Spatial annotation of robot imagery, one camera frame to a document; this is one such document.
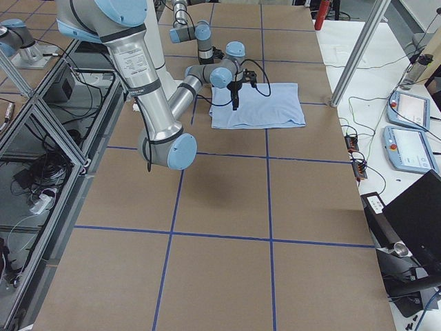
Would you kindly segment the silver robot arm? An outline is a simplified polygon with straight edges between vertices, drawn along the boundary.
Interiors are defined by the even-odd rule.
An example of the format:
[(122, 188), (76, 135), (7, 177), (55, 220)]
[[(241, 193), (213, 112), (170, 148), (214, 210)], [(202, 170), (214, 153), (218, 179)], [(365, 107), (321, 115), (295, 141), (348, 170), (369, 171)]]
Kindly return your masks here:
[(179, 119), (208, 83), (228, 88), (233, 106), (238, 107), (245, 75), (244, 45), (228, 43), (218, 63), (196, 64), (182, 83), (175, 84), (162, 67), (163, 48), (152, 1), (57, 1), (56, 5), (62, 34), (108, 49), (121, 82), (141, 112), (145, 129), (139, 137), (139, 152), (147, 164), (174, 170), (189, 167), (197, 142)]
[(182, 43), (196, 40), (197, 56), (200, 64), (214, 64), (216, 59), (223, 59), (224, 53), (221, 49), (213, 46), (212, 31), (205, 20), (194, 23), (188, 12), (189, 6), (195, 6), (207, 1), (171, 1), (174, 14), (173, 28), (170, 29), (172, 43)]

